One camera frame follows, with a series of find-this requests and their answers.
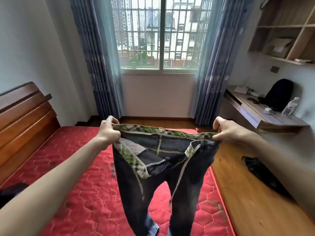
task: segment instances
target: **blue curtain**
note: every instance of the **blue curtain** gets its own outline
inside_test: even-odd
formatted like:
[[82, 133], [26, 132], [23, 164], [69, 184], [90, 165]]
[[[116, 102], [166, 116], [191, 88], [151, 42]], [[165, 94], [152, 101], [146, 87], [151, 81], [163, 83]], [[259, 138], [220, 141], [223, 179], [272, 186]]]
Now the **blue curtain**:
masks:
[[111, 0], [70, 0], [102, 119], [125, 115]]
[[254, 0], [213, 0], [191, 117], [212, 125], [219, 114]]

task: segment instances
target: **water bottle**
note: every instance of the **water bottle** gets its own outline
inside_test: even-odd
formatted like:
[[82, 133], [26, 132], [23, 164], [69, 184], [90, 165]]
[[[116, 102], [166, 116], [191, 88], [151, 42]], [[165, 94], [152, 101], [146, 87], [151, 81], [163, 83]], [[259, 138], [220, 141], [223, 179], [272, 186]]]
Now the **water bottle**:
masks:
[[299, 103], [299, 99], [300, 98], [295, 97], [291, 102], [289, 102], [285, 109], [282, 111], [282, 115], [289, 116]]

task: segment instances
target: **hand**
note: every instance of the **hand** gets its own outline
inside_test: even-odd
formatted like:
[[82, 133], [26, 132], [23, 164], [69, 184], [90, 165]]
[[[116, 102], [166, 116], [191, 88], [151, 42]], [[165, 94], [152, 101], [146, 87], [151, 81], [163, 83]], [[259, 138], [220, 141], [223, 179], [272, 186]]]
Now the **hand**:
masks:
[[113, 116], [109, 116], [100, 124], [100, 130], [95, 139], [105, 148], [120, 139], [120, 131], [113, 129], [115, 124], [119, 124], [119, 121]]
[[212, 139], [214, 141], [226, 141], [233, 143], [244, 143], [252, 137], [260, 137], [258, 134], [239, 126], [234, 121], [229, 121], [221, 117], [217, 117], [213, 123], [213, 129], [217, 130], [217, 135]]

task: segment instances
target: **cardboard box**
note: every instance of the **cardboard box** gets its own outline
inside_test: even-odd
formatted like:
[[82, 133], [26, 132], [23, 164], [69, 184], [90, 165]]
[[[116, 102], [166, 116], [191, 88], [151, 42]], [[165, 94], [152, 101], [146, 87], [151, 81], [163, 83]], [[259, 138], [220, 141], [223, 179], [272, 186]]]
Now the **cardboard box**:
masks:
[[274, 38], [265, 45], [262, 52], [266, 55], [285, 59], [289, 54], [293, 44], [293, 39]]

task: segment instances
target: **hexagon pattern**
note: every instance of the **hexagon pattern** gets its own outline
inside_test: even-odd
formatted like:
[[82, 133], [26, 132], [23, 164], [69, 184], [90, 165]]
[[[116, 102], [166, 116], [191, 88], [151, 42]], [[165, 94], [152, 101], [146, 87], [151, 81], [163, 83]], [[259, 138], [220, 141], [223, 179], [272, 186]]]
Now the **hexagon pattern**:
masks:
[[[192, 129], [182, 129], [196, 133]], [[62, 127], [56, 131], [1, 188], [18, 182], [33, 183], [87, 143], [97, 127]], [[166, 236], [171, 216], [170, 191], [166, 182], [154, 193], [149, 214], [159, 225], [158, 236]], [[67, 196], [63, 206], [43, 230], [46, 235], [134, 235], [124, 214], [112, 146], [102, 151]], [[208, 169], [196, 207], [192, 236], [233, 236], [234, 231]]]

